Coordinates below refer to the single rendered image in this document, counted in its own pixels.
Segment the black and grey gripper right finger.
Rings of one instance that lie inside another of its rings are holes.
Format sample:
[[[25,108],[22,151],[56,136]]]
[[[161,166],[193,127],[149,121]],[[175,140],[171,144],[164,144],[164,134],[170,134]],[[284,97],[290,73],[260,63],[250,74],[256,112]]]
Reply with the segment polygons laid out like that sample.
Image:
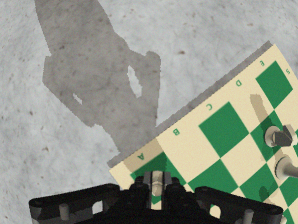
[[[220,208],[220,218],[210,215],[211,204]],[[172,216],[213,218],[229,224],[280,224],[284,211],[280,206],[207,186],[196,187],[194,193],[186,191],[170,172],[162,172],[161,209],[171,209]]]

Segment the green and cream chessboard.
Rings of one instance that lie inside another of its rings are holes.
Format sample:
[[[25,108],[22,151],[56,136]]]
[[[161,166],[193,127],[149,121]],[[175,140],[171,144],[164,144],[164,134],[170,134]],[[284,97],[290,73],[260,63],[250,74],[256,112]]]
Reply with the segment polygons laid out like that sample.
[[[298,168],[298,143],[269,147],[264,141],[268,127],[287,124],[298,138],[298,80],[274,44],[109,172],[122,189],[145,171],[170,172],[186,191],[207,186],[281,206],[286,224],[298,224],[298,178],[275,175],[282,157]]]

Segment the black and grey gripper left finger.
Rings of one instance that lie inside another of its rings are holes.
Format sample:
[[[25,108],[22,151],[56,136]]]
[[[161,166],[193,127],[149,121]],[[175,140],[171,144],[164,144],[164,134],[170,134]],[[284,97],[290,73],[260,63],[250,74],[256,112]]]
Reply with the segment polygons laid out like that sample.
[[[153,171],[138,176],[129,189],[120,190],[113,183],[82,190],[31,199],[29,209],[33,224],[74,224],[105,213],[104,218],[142,215],[151,209]],[[140,191],[144,190],[144,191]],[[93,214],[92,207],[102,201],[103,211]]]

